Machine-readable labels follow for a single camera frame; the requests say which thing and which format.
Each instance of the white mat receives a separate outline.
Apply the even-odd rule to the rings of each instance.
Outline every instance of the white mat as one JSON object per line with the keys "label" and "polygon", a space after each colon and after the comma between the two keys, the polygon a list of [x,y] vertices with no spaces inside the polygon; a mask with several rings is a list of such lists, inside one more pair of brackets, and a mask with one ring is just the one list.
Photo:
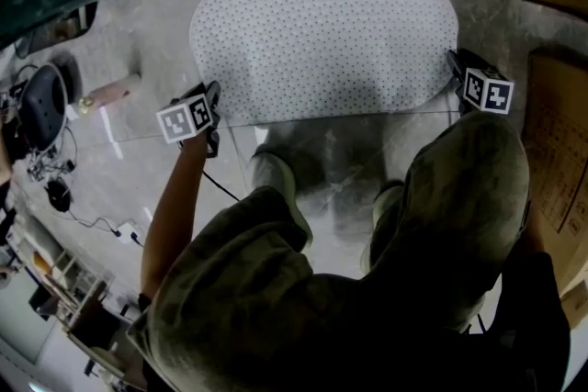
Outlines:
{"label": "white mat", "polygon": [[202,0],[190,25],[230,126],[419,106],[457,35],[449,0]]}

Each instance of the floor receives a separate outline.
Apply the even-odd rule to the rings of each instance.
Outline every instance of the floor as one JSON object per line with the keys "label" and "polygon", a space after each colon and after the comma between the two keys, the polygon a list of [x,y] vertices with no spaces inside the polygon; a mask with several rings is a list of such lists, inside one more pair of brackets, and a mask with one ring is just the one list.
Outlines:
{"label": "floor", "polygon": [[[111,138],[100,113],[70,125],[78,147],[78,168],[66,179],[78,218],[101,216],[114,225],[131,220],[142,236],[146,234],[178,154],[175,145],[165,144],[154,113],[198,82],[187,34],[199,1],[101,0],[91,31],[30,57],[41,63],[73,56],[85,91],[137,68],[141,71],[140,89],[106,108]],[[459,20],[458,45],[496,64],[515,82],[508,119],[519,130],[525,114],[527,54],[552,43],[588,54],[588,23],[548,7],[521,0],[451,2]],[[243,197],[249,189],[246,165],[257,146],[264,143],[281,153],[300,179],[300,209],[315,235],[309,253],[315,271],[358,278],[362,275],[359,256],[372,231],[371,203],[379,187],[387,179],[402,178],[419,149],[455,122],[457,109],[457,100],[447,88],[410,113],[225,127],[219,131],[220,155],[207,161],[206,171]],[[67,138],[63,152],[74,155]],[[64,246],[95,270],[114,276],[117,297],[136,296],[141,247],[123,245],[103,230],[85,229],[56,213],[41,185],[27,178],[24,164],[17,167],[15,181],[30,210]],[[195,233],[231,203],[203,180]],[[487,323],[492,321],[498,292],[489,296],[484,309]],[[577,347],[577,370],[588,352],[578,343],[573,347]]]}

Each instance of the person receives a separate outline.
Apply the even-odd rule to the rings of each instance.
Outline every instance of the person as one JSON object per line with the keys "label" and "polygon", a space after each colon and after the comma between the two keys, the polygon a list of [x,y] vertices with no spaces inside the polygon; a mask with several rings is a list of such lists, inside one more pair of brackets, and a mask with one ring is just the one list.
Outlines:
{"label": "person", "polygon": [[[533,209],[521,230],[528,165],[502,118],[466,115],[385,186],[359,280],[313,273],[294,175],[267,152],[191,240],[205,154],[186,142],[145,242],[129,336],[148,390],[561,389],[570,330]],[[500,273],[491,327],[468,334]]]}

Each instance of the cable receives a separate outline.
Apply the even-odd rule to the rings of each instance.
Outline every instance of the cable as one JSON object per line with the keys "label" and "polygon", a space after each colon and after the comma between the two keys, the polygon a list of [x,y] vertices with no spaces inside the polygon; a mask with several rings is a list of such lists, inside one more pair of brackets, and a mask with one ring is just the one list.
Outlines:
{"label": "cable", "polygon": [[27,69],[28,67],[30,67],[30,68],[32,68],[32,69],[34,69],[35,71],[36,71],[37,69],[39,69],[39,67],[37,67],[35,64],[25,64],[25,65],[23,65],[23,66],[22,66],[20,69],[18,69],[17,73],[15,74],[15,76],[17,77],[17,79],[18,79],[18,76],[20,75],[20,73],[22,73],[22,72],[23,72],[25,69]]}
{"label": "cable", "polygon": [[110,227],[110,224],[108,224],[108,221],[104,218],[97,218],[94,222],[88,222],[87,220],[83,220],[83,219],[79,219],[75,216],[75,214],[69,210],[67,211],[70,213],[70,216],[73,218],[73,220],[75,220],[78,224],[87,227],[89,229],[93,228],[98,222],[100,222],[101,220],[108,226],[108,230],[103,229],[101,227],[96,226],[97,229],[102,230],[104,232],[112,232],[113,234],[117,235],[117,231],[113,230],[112,227]]}
{"label": "cable", "polygon": [[226,189],[224,186],[222,186],[221,184],[217,183],[214,181],[214,179],[207,174],[206,172],[202,171],[202,173],[204,174],[204,176],[206,176],[210,182],[215,185],[217,188],[221,189],[222,191],[224,191],[227,195],[229,195],[232,199],[234,199],[235,201],[240,201],[240,199],[235,196],[233,193],[231,193],[228,189]]}
{"label": "cable", "polygon": [[139,245],[140,247],[144,247],[144,245],[139,242],[138,236],[135,232],[132,232],[130,237],[132,238],[132,241],[134,241],[137,245]]}
{"label": "cable", "polygon": [[478,314],[478,323],[480,323],[480,328],[482,333],[486,333],[486,327],[484,327],[484,322],[481,321],[481,315]]}
{"label": "cable", "polygon": [[73,157],[73,164],[77,166],[77,141],[75,140],[74,132],[70,129],[69,126],[65,126],[64,129],[70,133],[70,136],[72,136],[73,145],[75,147],[75,157]]}

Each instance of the fabric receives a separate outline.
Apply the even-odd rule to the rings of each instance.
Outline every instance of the fabric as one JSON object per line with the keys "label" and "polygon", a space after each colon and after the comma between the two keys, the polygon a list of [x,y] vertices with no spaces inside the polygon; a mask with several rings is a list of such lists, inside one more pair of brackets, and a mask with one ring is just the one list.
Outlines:
{"label": "fabric", "polygon": [[503,270],[527,187],[516,133],[461,119],[414,159],[359,281],[314,274],[283,198],[260,188],[193,240],[130,337],[178,392],[556,390],[569,330],[548,255],[508,268],[486,335],[459,334]]}
{"label": "fabric", "polygon": [[449,0],[202,0],[189,35],[237,126],[422,105],[451,78],[458,18]]}
{"label": "fabric", "polygon": [[[144,294],[139,294],[139,310],[144,312],[152,304],[152,301]],[[143,377],[147,383],[147,392],[173,392],[164,379],[157,374],[147,361],[143,361]]]}

